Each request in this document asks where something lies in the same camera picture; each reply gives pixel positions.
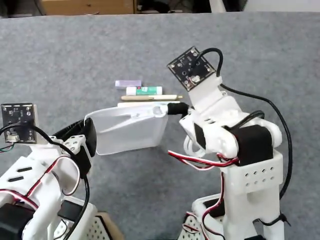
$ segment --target black clip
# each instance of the black clip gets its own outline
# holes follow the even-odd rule
[[[259,219],[259,221],[265,226],[272,226],[272,225],[276,224],[277,222],[282,221],[284,223],[287,223],[291,227],[291,224],[288,222],[286,215],[284,215],[282,212],[280,212],[280,215],[275,220],[273,220],[271,222],[264,222],[261,219]]]

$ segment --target black cable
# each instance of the black cable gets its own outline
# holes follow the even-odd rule
[[[284,128],[285,134],[286,134],[287,141],[288,141],[288,168],[287,168],[287,173],[286,173],[284,184],[283,184],[282,189],[280,191],[280,199],[282,199],[282,197],[285,195],[285,192],[288,189],[288,186],[289,186],[289,183],[291,180],[291,176],[292,176],[292,169],[293,169],[293,146],[292,146],[291,133],[290,133],[290,130],[289,130],[288,125],[286,123],[286,120],[282,116],[280,110],[277,108],[277,106],[271,100],[269,100],[265,97],[262,97],[262,96],[257,96],[257,95],[253,95],[250,93],[246,93],[246,92],[232,89],[224,84],[221,84],[220,86],[222,88],[224,88],[225,90],[228,90],[232,93],[239,94],[239,95],[246,96],[246,97],[253,98],[253,99],[258,99],[258,100],[261,100],[261,101],[268,103],[269,105],[271,105],[271,107],[274,109],[276,114],[279,116],[280,121],[281,121],[283,128]]]
[[[265,113],[263,111],[261,111],[261,110],[254,111],[254,112],[250,113],[248,116],[246,116],[244,119],[239,121],[236,125],[234,125],[232,127],[225,126],[224,128],[227,129],[228,131],[234,130],[234,129],[238,129],[242,125],[246,124],[247,122],[251,121],[254,118],[262,118],[262,119],[264,119],[265,118]]]
[[[84,200],[84,204],[82,206],[81,212],[79,214],[79,216],[77,217],[77,219],[74,221],[72,227],[70,228],[69,232],[65,235],[63,240],[67,240],[70,238],[71,234],[74,232],[74,230],[76,229],[78,223],[80,222],[82,216],[84,215],[88,203],[89,203],[89,198],[90,198],[90,186],[89,186],[89,181],[87,176],[83,177],[83,181],[84,181],[84,187],[85,187],[85,200]]]
[[[215,47],[211,47],[211,48],[208,48],[206,50],[203,50],[202,52],[200,52],[198,54],[198,56],[196,57],[196,59],[193,61],[192,65],[190,66],[190,71],[189,71],[189,74],[188,74],[188,77],[191,77],[192,76],[192,73],[194,72],[194,69],[195,69],[195,66],[198,62],[198,60],[204,56],[205,54],[207,53],[217,53],[219,55],[219,63],[218,63],[218,67],[216,68],[216,76],[217,77],[220,77],[220,71],[221,71],[221,68],[222,68],[222,64],[224,63],[224,55],[222,54],[222,51],[219,49],[219,48],[215,48]]]
[[[53,141],[42,129],[40,129],[37,126],[33,126],[33,125],[29,125],[29,124],[23,124],[23,123],[13,123],[7,126],[4,126],[3,128],[0,129],[0,135],[6,131],[7,129],[11,129],[11,128],[29,128],[32,129],[34,131],[36,131],[38,134],[40,134],[45,140],[48,141],[48,143],[52,144],[52,145],[56,145],[59,146],[61,149],[65,150],[69,155],[70,158],[78,165],[78,157],[66,146],[62,145],[59,142],[55,142]],[[64,237],[63,240],[67,240],[69,239],[70,235],[73,233],[73,231],[75,230],[75,228],[77,227],[78,223],[80,222],[83,214],[85,213],[88,203],[89,203],[89,199],[90,199],[90,186],[89,186],[89,181],[88,181],[88,177],[86,175],[82,176],[83,181],[84,181],[84,187],[85,187],[85,199],[84,199],[84,204],[82,206],[81,212],[78,216],[78,218],[74,221],[72,227],[70,228],[69,232],[67,233],[67,235]]]
[[[36,9],[38,10],[38,12],[40,13],[41,16],[44,16],[44,14],[42,13],[40,7],[39,7],[39,4],[37,3],[37,0],[33,0],[34,2],[34,5],[36,7]]]

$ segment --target purple eraser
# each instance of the purple eraser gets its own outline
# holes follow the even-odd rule
[[[116,80],[115,88],[116,89],[126,89],[127,87],[141,87],[141,80]]]

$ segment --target glue stick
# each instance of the glue stick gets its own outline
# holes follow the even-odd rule
[[[162,86],[128,86],[126,88],[126,95],[162,95]]]

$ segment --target hole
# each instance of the hole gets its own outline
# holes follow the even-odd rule
[[[20,168],[17,170],[18,173],[26,172],[32,170],[32,167]]]
[[[24,179],[23,176],[18,176],[18,177],[14,177],[14,178],[9,178],[9,179],[8,179],[8,182],[9,182],[9,183],[12,183],[12,182],[20,181],[20,180],[22,180],[22,179]]]

